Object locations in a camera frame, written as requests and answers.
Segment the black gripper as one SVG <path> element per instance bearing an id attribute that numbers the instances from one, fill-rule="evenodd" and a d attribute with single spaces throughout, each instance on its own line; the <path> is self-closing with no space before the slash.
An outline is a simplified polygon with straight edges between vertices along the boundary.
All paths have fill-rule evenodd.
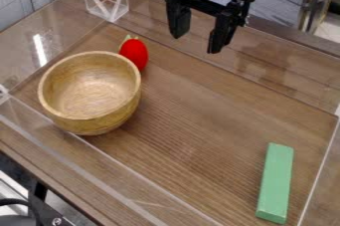
<path id="1" fill-rule="evenodd" d="M 254 0 L 182 0 L 196 10 L 216 15 L 214 26 L 209 32 L 209 54 L 217 54 L 222 47 L 229 44 L 236 27 L 246 24 L 249 6 Z M 169 33 L 178 39 L 189 30 L 190 10 L 176 1 L 168 1 Z"/>

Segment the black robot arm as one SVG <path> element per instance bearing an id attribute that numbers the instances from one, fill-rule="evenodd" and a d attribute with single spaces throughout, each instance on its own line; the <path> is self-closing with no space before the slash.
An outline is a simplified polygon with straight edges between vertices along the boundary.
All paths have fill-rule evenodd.
<path id="1" fill-rule="evenodd" d="M 217 54 L 230 43 L 234 31 L 246 24 L 250 3 L 254 0 L 165 0 L 169 33 L 178 39 L 190 25 L 190 10 L 214 18 L 208 36 L 206 52 Z"/>

